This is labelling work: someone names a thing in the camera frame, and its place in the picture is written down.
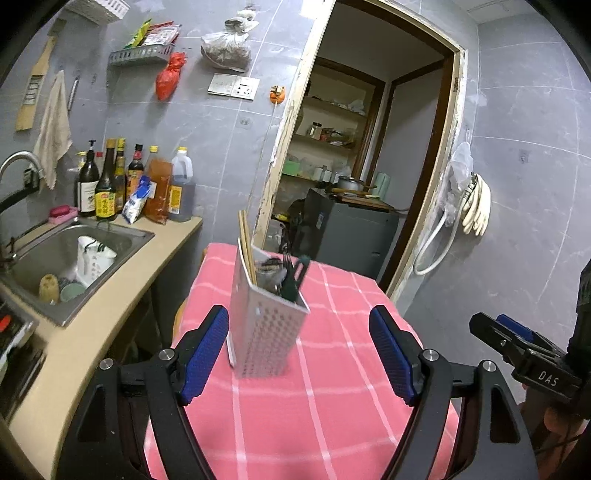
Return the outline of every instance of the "wooden cutting board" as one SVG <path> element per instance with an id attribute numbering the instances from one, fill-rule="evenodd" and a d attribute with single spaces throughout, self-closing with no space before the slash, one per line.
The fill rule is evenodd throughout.
<path id="1" fill-rule="evenodd" d="M 347 203 L 349 205 L 366 207 L 372 210 L 380 210 L 381 212 L 390 212 L 394 210 L 394 207 L 378 199 L 367 199 L 364 197 L 349 197 L 342 194 L 337 194 L 335 196 L 337 200 L 341 203 Z"/>

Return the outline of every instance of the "wooden door frame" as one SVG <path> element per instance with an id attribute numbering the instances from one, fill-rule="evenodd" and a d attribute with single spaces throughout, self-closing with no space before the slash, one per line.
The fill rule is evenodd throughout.
<path id="1" fill-rule="evenodd" d="M 423 40 L 436 51 L 446 56 L 444 68 L 446 72 L 451 71 L 447 90 L 449 93 L 447 104 L 443 105 L 443 102 L 437 104 L 437 112 L 440 113 L 440 116 L 443 111 L 445 113 L 440 140 L 430 142 L 428 148 L 431 155 L 433 151 L 436 152 L 431 165 L 432 170 L 428 173 L 424 166 L 421 172 L 421 176 L 424 175 L 424 180 L 426 179 L 427 189 L 422 199 L 418 199 L 416 193 L 415 197 L 413 197 L 415 204 L 411 210 L 416 216 L 416 222 L 414 225 L 409 223 L 408 226 L 405 225 L 403 228 L 403 230 L 406 229 L 405 237 L 408 238 L 408 241 L 402 251 L 397 252 L 398 266 L 394 271 L 392 281 L 385 289 L 386 294 L 393 301 L 396 301 L 406 279 L 412 272 L 413 259 L 417 254 L 419 245 L 428 234 L 433 223 L 436 192 L 442 182 L 452 145 L 459 136 L 466 96 L 466 52 L 439 27 L 402 5 L 390 4 L 387 0 L 343 0 L 342 2 L 389 22 Z M 335 0 L 325 0 L 319 5 L 317 17 L 312 25 L 304 53 L 295 73 L 293 86 L 286 99 L 285 111 L 275 139 L 267 179 L 256 216 L 253 243 L 258 247 L 261 247 L 265 241 L 275 196 L 281 180 L 281 171 L 290 143 L 289 140 L 296 125 L 297 114 L 334 4 Z"/>
<path id="2" fill-rule="evenodd" d="M 322 57 L 316 57 L 314 65 L 334 70 L 339 73 L 344 73 L 345 75 L 349 75 L 350 77 L 356 78 L 362 82 L 374 86 L 374 93 L 372 94 L 368 113 L 365 116 L 365 126 L 363 127 L 363 134 L 361 136 L 361 146 L 357 151 L 357 158 L 355 159 L 351 173 L 352 177 L 359 179 L 361 176 L 361 171 L 363 170 L 363 165 L 365 164 L 365 159 L 368 155 L 372 133 L 374 132 L 375 124 L 378 121 L 379 106 L 382 103 L 386 82 L 371 76 L 369 73 L 356 70 L 353 67 L 349 67 L 348 65 L 343 65 L 342 63 L 324 59 Z"/>

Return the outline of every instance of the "soy sauce bottle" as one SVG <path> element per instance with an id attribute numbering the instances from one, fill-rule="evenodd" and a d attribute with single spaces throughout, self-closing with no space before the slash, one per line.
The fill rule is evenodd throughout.
<path id="1" fill-rule="evenodd" d="M 115 184 L 113 182 L 116 142 L 117 140 L 114 138 L 107 140 L 105 165 L 100 180 L 96 185 L 96 218 L 99 220 L 115 220 L 117 216 L 115 212 Z"/>
<path id="2" fill-rule="evenodd" d="M 144 146 L 142 144 L 135 145 L 134 158 L 127 168 L 127 198 L 131 197 L 139 186 L 139 179 L 144 173 L 144 164 L 142 163 L 142 150 Z"/>

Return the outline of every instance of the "countertop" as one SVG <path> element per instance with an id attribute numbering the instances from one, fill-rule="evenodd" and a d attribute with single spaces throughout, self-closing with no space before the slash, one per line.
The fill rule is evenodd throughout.
<path id="1" fill-rule="evenodd" d="M 67 428 L 98 362 L 158 273 L 201 222 L 195 217 L 160 225 L 140 218 L 131 227 L 155 237 L 98 289 L 72 322 L 62 328 L 40 318 L 37 334 L 47 342 L 47 358 L 9 428 L 46 479 L 55 476 Z M 115 223 L 127 226 L 121 216 Z M 29 235 L 45 231 L 44 225 Z"/>

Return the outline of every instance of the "shelf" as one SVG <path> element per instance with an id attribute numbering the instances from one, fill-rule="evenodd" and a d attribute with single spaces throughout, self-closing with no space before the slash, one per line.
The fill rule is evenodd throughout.
<path id="1" fill-rule="evenodd" d="M 291 175 L 291 174 L 285 173 L 285 172 L 281 173 L 281 175 L 285 175 L 286 177 L 291 177 L 293 179 L 300 179 L 300 180 L 305 180 L 305 181 L 311 181 L 313 183 L 316 183 L 316 181 L 317 181 L 317 180 L 309 179 L 308 177 L 302 177 L 301 175 Z"/>
<path id="2" fill-rule="evenodd" d="M 110 66 L 136 65 L 141 63 L 166 63 L 174 50 L 174 44 L 144 45 L 124 48 L 109 55 Z"/>
<path id="3" fill-rule="evenodd" d="M 327 112 L 334 113 L 335 115 L 348 116 L 349 118 L 358 121 L 360 121 L 361 119 L 365 120 L 367 118 L 365 115 L 362 115 L 361 113 L 352 112 L 351 110 L 347 110 L 346 108 L 339 107 L 338 105 L 334 105 L 324 100 L 320 100 L 319 98 L 304 97 L 303 103 L 304 105 L 313 106 L 325 110 Z"/>
<path id="4" fill-rule="evenodd" d="M 347 148 L 347 147 L 343 147 L 343 146 L 339 147 L 338 145 L 331 145 L 328 142 L 321 142 L 320 140 L 316 140 L 315 138 L 308 137 L 307 135 L 293 134 L 291 139 L 297 140 L 298 142 L 308 144 L 311 147 L 319 147 L 319 148 L 324 148 L 326 150 L 330 150 L 333 152 L 338 152 L 341 155 L 349 155 L 353 151 L 353 148 Z"/>

